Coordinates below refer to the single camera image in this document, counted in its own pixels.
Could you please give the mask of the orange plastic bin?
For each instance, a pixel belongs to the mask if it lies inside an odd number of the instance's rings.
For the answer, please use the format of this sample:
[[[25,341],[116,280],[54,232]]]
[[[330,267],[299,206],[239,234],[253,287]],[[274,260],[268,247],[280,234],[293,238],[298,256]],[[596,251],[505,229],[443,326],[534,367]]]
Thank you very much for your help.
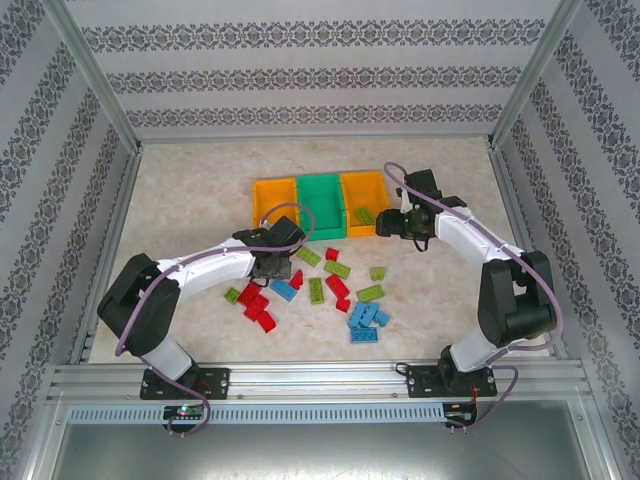
[[[376,220],[377,215],[391,208],[384,176],[381,171],[343,172],[340,174],[347,215],[347,236],[375,236],[375,224],[363,224],[356,211],[366,208]]]
[[[253,223],[259,227],[272,208],[298,201],[297,183],[294,177],[259,179],[253,185]]]

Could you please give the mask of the green plastic bin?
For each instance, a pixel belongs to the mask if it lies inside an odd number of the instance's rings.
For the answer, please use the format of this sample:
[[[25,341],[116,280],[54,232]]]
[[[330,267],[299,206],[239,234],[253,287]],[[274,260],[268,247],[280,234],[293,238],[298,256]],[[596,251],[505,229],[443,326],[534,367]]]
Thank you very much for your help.
[[[300,226],[305,233],[311,226],[308,210],[315,219],[311,240],[345,238],[347,220],[340,176],[337,173],[299,176],[296,185],[298,202],[307,207],[300,211]]]

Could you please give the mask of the long blue lego brick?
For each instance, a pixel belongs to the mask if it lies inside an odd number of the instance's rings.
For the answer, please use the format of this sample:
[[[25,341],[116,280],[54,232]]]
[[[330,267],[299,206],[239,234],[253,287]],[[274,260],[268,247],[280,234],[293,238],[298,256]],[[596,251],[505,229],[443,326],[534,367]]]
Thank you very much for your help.
[[[351,313],[348,325],[352,329],[368,328],[375,313],[376,309],[371,303],[358,302]]]

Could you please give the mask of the grey sheet metal panel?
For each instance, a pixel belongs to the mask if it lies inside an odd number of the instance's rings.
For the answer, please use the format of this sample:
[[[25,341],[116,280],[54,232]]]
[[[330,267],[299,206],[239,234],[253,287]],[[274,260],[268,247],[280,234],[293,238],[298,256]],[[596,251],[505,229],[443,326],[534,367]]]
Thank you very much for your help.
[[[558,423],[467,434],[434,424],[68,425],[33,480],[619,480]]]

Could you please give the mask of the aluminium side rail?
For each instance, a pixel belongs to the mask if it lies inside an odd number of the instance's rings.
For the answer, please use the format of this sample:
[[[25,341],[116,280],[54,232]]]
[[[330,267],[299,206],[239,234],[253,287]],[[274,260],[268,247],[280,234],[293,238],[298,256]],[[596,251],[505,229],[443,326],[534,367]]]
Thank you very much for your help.
[[[109,287],[110,275],[119,248],[143,152],[144,145],[140,144],[136,151],[131,154],[122,173],[115,203],[107,225],[108,229],[105,231],[102,248],[97,257],[98,262],[94,276],[92,277],[90,288],[81,310],[82,316],[72,342],[73,349],[69,352],[66,364],[76,365],[83,361],[86,341],[99,322],[97,308]]]
[[[531,240],[531,235],[527,230],[525,217],[521,211],[520,203],[511,182],[507,165],[500,149],[494,146],[490,140],[490,137],[486,139],[487,154],[505,207],[513,238],[519,247],[525,250],[532,250],[534,245]],[[526,351],[546,350],[556,359],[566,360],[568,358],[568,354],[562,341],[564,316],[562,308],[560,307],[559,301],[555,295],[551,296],[551,304],[557,314],[556,329],[553,333],[546,333],[544,335],[545,342],[543,344],[528,346]]]

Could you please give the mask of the aluminium mounting rail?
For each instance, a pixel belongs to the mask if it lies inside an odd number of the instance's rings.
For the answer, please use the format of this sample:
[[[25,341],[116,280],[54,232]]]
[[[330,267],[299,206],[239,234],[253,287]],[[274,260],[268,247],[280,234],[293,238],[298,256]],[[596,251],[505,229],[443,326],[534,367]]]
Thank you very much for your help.
[[[593,398],[582,363],[551,357],[516,357],[494,367],[497,389],[519,379],[509,398],[577,400]],[[404,377],[393,362],[227,363],[229,403],[372,403],[408,398]],[[80,364],[55,368],[45,400],[66,404],[132,404],[140,401],[140,364]]]

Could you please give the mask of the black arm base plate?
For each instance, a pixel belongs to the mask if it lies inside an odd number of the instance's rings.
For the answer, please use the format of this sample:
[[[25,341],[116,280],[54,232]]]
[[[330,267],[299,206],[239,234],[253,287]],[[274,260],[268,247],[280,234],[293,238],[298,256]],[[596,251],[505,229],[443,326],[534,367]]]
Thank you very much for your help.
[[[481,398],[497,395],[493,371],[483,368],[472,372],[448,371],[431,365],[410,365],[406,370],[410,398],[462,398],[474,392]]]
[[[192,366],[177,382],[199,393],[207,400],[226,400],[230,370]],[[193,399],[194,396],[167,383],[147,368],[142,377],[140,398],[142,400],[186,400]]]

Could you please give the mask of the aluminium frame post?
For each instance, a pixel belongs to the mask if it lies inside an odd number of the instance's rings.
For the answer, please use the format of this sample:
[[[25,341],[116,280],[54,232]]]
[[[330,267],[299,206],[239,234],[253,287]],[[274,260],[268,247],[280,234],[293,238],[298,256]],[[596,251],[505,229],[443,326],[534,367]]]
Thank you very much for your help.
[[[137,152],[141,141],[121,106],[106,74],[100,67],[81,28],[74,20],[65,0],[40,0],[63,42],[96,95],[110,123],[128,152]]]
[[[487,136],[486,145],[490,151],[495,151],[505,141],[582,3],[583,0],[559,0],[495,127]]]

